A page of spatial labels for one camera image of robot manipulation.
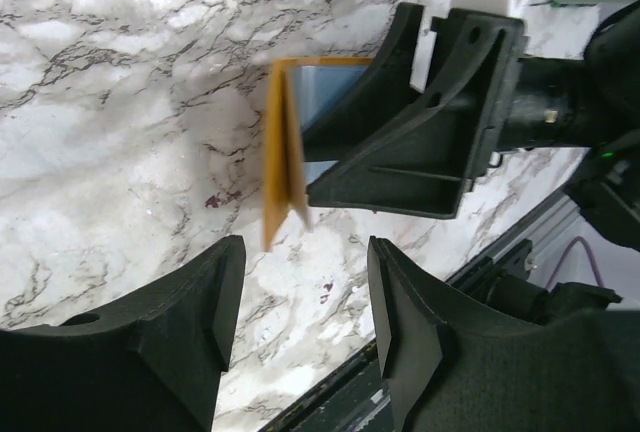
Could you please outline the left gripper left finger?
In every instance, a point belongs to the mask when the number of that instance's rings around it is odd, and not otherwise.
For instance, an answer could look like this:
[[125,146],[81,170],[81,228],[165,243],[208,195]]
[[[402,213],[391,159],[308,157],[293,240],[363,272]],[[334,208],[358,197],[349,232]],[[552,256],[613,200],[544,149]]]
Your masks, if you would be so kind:
[[1,334],[5,431],[208,431],[246,264],[220,239],[177,270],[57,326]]

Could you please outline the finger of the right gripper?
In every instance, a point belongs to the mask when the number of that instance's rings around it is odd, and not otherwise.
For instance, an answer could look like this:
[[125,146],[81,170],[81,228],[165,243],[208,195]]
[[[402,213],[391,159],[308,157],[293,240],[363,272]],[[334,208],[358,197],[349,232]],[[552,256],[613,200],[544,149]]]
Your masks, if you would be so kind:
[[372,62],[354,85],[302,134],[309,162],[339,160],[418,96],[410,78],[423,7],[402,2]]

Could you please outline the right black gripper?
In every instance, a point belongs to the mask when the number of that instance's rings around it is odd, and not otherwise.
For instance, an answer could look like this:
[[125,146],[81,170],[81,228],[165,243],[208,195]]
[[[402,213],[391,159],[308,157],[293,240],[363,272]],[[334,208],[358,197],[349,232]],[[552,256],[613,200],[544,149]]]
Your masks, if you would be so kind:
[[448,220],[495,149],[591,148],[639,128],[638,2],[595,29],[582,59],[524,58],[518,81],[523,50],[521,20],[450,11],[425,89],[312,181],[309,203]]

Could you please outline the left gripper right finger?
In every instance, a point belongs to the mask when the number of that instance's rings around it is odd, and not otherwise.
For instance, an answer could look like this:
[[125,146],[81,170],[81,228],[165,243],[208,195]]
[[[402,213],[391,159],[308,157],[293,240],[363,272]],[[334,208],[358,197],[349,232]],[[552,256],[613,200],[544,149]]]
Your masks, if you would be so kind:
[[639,314],[548,325],[494,310],[371,238],[367,272],[398,431],[635,431]]

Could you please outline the yellow leather card holder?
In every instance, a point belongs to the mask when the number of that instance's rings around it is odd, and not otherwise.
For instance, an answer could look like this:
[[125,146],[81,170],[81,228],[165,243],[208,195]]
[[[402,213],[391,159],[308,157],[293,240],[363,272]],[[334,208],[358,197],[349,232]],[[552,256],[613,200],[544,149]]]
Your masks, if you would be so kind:
[[335,164],[306,159],[302,132],[342,98],[372,62],[368,57],[290,57],[269,71],[264,121],[263,246],[272,248],[293,210],[310,228],[306,186]]

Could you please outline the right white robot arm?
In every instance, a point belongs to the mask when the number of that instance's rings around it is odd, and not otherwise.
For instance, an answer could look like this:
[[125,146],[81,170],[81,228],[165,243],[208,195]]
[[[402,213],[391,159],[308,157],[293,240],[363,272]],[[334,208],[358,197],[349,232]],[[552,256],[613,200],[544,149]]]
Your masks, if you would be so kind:
[[530,56],[523,21],[454,8],[434,19],[426,88],[409,87],[422,7],[403,3],[363,75],[306,127],[327,161],[313,206],[452,219],[462,196],[515,149],[584,147],[563,190],[617,245],[639,245],[639,7],[599,25],[579,60]]

